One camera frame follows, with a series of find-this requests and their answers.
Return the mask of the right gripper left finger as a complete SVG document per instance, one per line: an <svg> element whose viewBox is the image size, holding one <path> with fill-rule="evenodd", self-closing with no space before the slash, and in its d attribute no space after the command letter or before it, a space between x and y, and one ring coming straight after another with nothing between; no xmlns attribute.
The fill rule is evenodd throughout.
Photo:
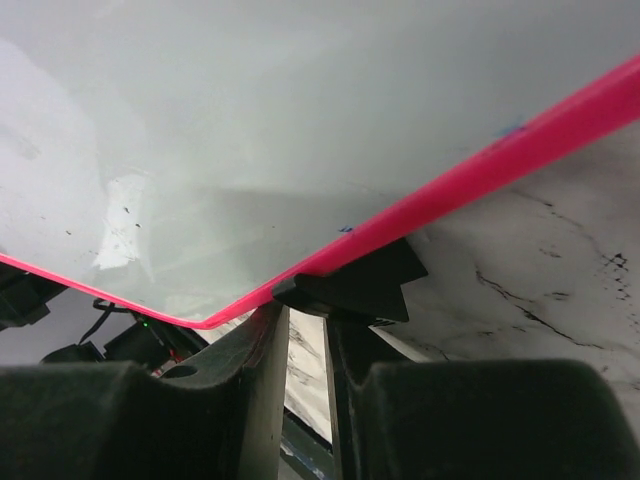
<svg viewBox="0 0 640 480"><path fill-rule="evenodd" d="M155 377L132 362L1 372L5 479L274 479L289 315L267 304Z"/></svg>

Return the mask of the pink framed whiteboard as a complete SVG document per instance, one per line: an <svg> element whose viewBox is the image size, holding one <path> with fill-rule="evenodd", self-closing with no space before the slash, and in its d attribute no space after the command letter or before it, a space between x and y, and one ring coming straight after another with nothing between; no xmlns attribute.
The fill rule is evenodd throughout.
<svg viewBox="0 0 640 480"><path fill-rule="evenodd" d="M638 116L635 1L5 1L1 259L213 327Z"/></svg>

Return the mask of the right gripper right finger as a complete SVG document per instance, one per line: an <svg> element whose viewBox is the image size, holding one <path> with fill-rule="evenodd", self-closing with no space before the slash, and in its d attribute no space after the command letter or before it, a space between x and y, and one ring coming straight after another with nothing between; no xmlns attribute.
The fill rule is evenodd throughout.
<svg viewBox="0 0 640 480"><path fill-rule="evenodd" d="M635 479L639 448L590 366L414 362L363 325L325 324L340 479Z"/></svg>

